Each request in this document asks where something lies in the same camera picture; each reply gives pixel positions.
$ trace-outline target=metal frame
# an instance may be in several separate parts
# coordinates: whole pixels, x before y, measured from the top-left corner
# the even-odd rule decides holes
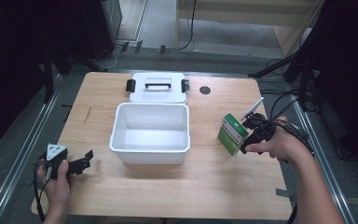
[[[289,91],[295,89],[293,84],[287,84],[287,88]],[[315,159],[320,164],[322,173],[324,175],[324,180],[326,182],[327,187],[330,189],[333,200],[336,203],[339,212],[341,213],[346,223],[356,223],[351,209],[349,208],[349,205],[347,203],[347,199],[342,192],[341,186],[338,184],[338,181],[330,167],[330,164],[324,155],[323,148],[318,140],[315,131],[313,130],[308,114],[303,112],[298,102],[295,102],[294,106],[298,119],[301,122],[302,128],[310,135],[310,144],[314,150]]]
[[[41,111],[36,118],[34,126],[29,132],[27,138],[24,141],[24,144],[21,147],[19,155],[16,160],[13,162],[13,165],[10,168],[10,171],[7,173],[7,177],[0,187],[0,217],[4,212],[6,205],[10,199],[11,194],[17,186],[17,183],[21,177],[22,171],[34,150],[34,145],[39,137],[39,134],[42,132],[46,121],[50,115],[50,112],[55,105],[55,102],[58,98],[58,93],[60,92],[62,85],[62,76],[57,75],[54,86],[56,91],[53,93],[51,99],[42,106]]]

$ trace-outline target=white plastic bin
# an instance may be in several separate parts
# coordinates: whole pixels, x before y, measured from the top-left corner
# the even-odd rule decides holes
[[[120,104],[109,146],[123,163],[183,163],[190,149],[188,106]]]

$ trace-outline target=hand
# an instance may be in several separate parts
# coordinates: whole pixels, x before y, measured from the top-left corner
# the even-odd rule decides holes
[[[287,121],[286,117],[279,117],[278,119]],[[298,139],[278,126],[269,141],[251,144],[246,147],[246,151],[269,152],[271,158],[277,158],[278,161],[289,161],[293,165],[297,165],[302,160],[312,158],[308,149]]]
[[[64,223],[69,211],[71,189],[66,178],[69,163],[63,160],[57,171],[57,179],[50,179],[46,184],[45,164],[37,170],[37,175],[46,184],[44,191],[48,196],[49,210],[44,223]]]

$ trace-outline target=green and white box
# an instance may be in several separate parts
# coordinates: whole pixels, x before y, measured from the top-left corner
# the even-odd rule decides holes
[[[234,156],[240,149],[243,140],[249,135],[245,128],[231,115],[223,118],[217,138],[225,146],[229,154]]]

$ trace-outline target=wrist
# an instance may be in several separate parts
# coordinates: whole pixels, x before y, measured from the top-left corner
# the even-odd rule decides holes
[[[46,223],[65,223],[68,216],[68,206],[54,206],[48,210],[44,224]]]

